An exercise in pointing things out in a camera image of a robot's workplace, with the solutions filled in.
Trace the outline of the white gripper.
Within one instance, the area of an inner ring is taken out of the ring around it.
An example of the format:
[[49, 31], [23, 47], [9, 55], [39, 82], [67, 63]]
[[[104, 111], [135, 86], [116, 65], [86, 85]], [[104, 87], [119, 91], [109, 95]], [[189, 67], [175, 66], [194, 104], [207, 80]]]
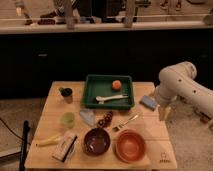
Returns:
[[177, 95], [162, 83], [155, 88], [154, 99], [160, 105], [158, 107], [160, 121], [167, 119], [171, 112], [171, 107], [168, 105], [175, 101], [176, 97]]

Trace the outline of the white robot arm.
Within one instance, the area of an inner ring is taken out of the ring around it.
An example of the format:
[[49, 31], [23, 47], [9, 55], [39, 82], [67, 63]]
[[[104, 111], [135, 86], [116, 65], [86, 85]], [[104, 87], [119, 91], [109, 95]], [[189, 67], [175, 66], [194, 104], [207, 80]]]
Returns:
[[213, 119], [213, 90], [195, 82], [196, 75], [195, 65], [187, 61], [163, 68], [159, 72], [160, 84], [154, 91], [155, 100], [161, 107], [167, 107], [182, 96]]

